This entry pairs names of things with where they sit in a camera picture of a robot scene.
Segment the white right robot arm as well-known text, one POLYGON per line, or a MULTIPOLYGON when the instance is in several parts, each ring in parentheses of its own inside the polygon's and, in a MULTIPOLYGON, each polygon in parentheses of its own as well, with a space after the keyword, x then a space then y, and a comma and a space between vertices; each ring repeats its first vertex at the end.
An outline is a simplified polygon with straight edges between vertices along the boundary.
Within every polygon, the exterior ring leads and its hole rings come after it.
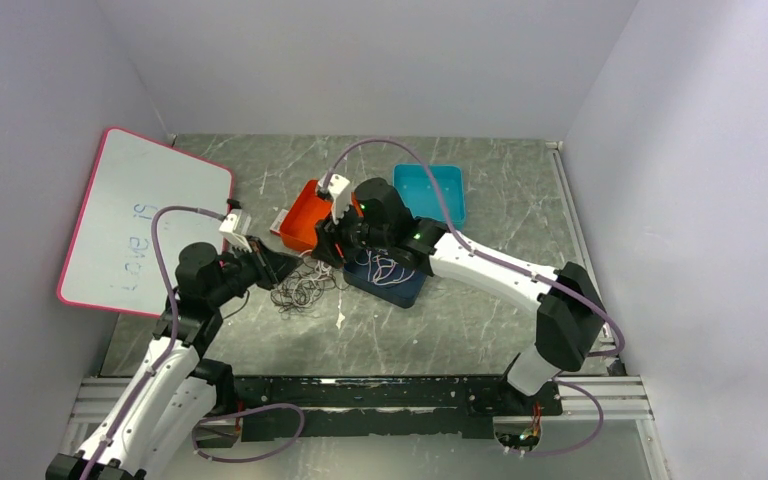
POLYGON ((569 262, 561 269, 532 264, 476 243, 458 230, 415 217, 382 178, 353 187, 337 174, 318 180, 329 213, 315 227, 314 259, 342 267, 379 254, 408 271, 462 282, 535 313, 535 340, 518 354, 499 391, 502 406, 522 414, 538 391, 562 372, 576 372, 599 337, 605 309, 588 272, 569 262))

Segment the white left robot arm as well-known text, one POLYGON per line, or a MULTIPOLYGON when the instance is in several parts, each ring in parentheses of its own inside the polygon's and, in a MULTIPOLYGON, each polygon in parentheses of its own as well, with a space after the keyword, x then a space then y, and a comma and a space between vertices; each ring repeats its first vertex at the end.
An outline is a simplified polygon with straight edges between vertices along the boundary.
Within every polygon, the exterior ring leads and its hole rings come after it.
POLYGON ((76 452, 54 457, 46 478, 156 478, 199 421, 241 410, 231 366, 205 356, 223 324, 220 308, 253 287, 275 288, 302 263, 246 241, 243 251, 198 242, 179 253, 173 297, 137 373, 76 452))

